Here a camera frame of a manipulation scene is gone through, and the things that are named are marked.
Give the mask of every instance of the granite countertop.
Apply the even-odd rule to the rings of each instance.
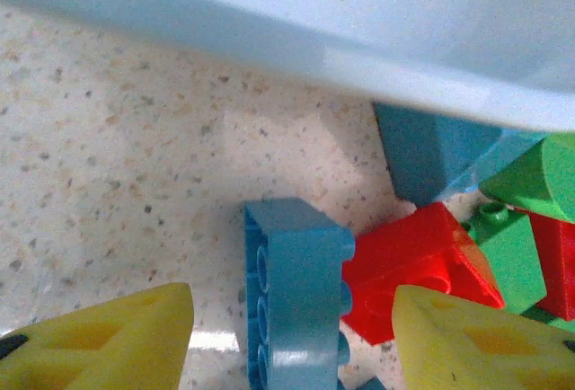
[[[367,99],[13,6],[0,23],[0,335],[185,281],[180,389],[247,390],[242,202],[298,196],[355,233],[412,210]],[[394,345],[342,327],[344,384],[404,389]]]

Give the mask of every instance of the green brick stud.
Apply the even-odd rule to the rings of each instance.
[[[488,197],[575,222],[575,134],[552,134],[479,185]]]
[[[549,314],[547,311],[538,308],[537,306],[531,306],[523,314],[525,318],[530,318],[536,320],[539,323],[545,323],[557,327],[558,329],[568,330],[570,332],[575,332],[575,320],[565,321],[553,314]]]
[[[462,225],[487,257],[507,311],[521,314],[547,295],[528,215],[493,202]]]

